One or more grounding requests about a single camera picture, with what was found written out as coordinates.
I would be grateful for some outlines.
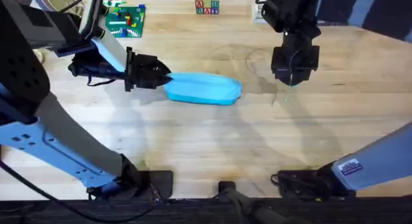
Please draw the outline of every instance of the sticker label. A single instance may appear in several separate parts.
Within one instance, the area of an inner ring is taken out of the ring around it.
[[[347,162],[338,165],[338,168],[345,176],[363,169],[361,163],[356,159],[348,160]]]

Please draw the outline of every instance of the black clamp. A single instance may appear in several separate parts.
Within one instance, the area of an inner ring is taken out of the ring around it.
[[[156,56],[135,54],[127,47],[127,64],[124,79],[124,89],[130,92],[134,87],[145,89],[156,89],[170,82],[172,78],[169,68],[157,59]]]

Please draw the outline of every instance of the wooden letter block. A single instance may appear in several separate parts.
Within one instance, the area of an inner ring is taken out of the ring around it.
[[[203,0],[203,7],[204,8],[211,8],[212,7],[212,0]]]
[[[196,8],[203,8],[203,1],[195,1]]]
[[[212,8],[204,8],[205,14],[211,14],[211,13],[212,13],[211,9],[212,9]]]
[[[219,8],[219,1],[212,0],[212,8]]]
[[[211,8],[212,10],[211,10],[211,12],[212,12],[212,14],[214,14],[214,15],[218,15],[219,14],[219,8]]]
[[[203,8],[196,8],[197,14],[203,14]]]

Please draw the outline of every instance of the green lego board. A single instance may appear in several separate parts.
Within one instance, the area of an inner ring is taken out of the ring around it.
[[[143,23],[146,8],[144,5],[134,7],[110,7],[109,13],[106,16],[106,27],[116,38],[141,38],[143,31]],[[129,12],[131,16],[131,24],[136,24],[136,27],[126,25],[125,15]],[[127,35],[123,36],[122,30],[127,30]]]

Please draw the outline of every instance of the wooden table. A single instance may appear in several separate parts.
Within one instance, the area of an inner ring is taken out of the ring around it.
[[[249,0],[222,0],[219,15],[196,15],[191,0],[144,3],[141,39],[119,39],[157,55],[172,71],[202,71],[242,81],[233,106],[171,102],[162,88],[124,91],[122,82],[90,88],[66,69],[71,57],[46,54],[51,90],[68,113],[139,169],[174,171],[174,198],[214,196],[232,180],[247,196],[279,196],[269,177],[280,169],[318,168],[412,120],[412,45],[352,27],[322,28],[319,69],[288,88],[270,60],[282,35],[251,23]],[[61,199],[85,199],[76,179],[12,149],[3,160]],[[412,178],[360,196],[401,196]],[[1,200],[43,199],[0,172]]]

